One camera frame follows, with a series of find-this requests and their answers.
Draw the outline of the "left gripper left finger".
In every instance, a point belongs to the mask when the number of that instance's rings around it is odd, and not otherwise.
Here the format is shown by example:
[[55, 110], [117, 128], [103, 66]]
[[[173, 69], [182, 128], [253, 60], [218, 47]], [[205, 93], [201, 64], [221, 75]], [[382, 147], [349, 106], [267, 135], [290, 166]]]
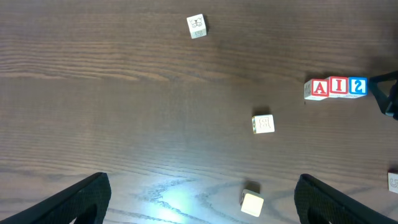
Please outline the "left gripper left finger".
[[102, 224], [110, 199], [108, 175], [97, 172], [1, 224]]

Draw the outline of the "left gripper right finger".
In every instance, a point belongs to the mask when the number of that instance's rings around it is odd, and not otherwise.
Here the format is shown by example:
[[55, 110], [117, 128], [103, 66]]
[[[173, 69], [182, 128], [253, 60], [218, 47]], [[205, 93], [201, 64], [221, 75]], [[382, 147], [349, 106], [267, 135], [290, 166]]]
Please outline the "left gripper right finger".
[[397, 224], [309, 174], [300, 176], [294, 202], [301, 224]]

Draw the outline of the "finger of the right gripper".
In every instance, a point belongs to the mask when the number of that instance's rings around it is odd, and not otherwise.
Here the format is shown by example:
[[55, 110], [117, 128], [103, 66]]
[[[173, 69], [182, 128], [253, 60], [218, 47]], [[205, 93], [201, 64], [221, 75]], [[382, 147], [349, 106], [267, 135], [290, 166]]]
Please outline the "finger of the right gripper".
[[[389, 95], [386, 95], [378, 84], [393, 80], [396, 82], [389, 90]], [[374, 95], [382, 114], [397, 115], [397, 71], [371, 77], [368, 81], [368, 90]]]

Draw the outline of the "blue number 2 block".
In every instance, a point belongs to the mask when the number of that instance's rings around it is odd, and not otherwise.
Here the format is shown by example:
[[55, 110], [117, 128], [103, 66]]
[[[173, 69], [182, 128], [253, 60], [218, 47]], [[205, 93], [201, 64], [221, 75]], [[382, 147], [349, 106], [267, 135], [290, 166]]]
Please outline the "blue number 2 block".
[[360, 98], [368, 94], [368, 79], [366, 77], [349, 77], [348, 93], [345, 98]]

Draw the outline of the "red letter I block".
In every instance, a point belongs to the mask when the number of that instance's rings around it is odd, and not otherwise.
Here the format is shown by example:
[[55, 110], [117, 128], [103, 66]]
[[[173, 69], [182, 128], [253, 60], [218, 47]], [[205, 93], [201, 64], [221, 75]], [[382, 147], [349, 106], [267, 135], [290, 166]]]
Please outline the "red letter I block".
[[348, 94], [348, 78], [330, 76], [328, 80], [328, 89], [330, 98], [345, 98]]

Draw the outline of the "red letter A block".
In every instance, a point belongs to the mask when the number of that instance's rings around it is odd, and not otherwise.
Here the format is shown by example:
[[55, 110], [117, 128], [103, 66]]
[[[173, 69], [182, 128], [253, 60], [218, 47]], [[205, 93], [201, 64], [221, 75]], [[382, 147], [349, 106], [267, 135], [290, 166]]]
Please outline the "red letter A block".
[[304, 84], [304, 99], [320, 101], [329, 97], [329, 80], [311, 79]]

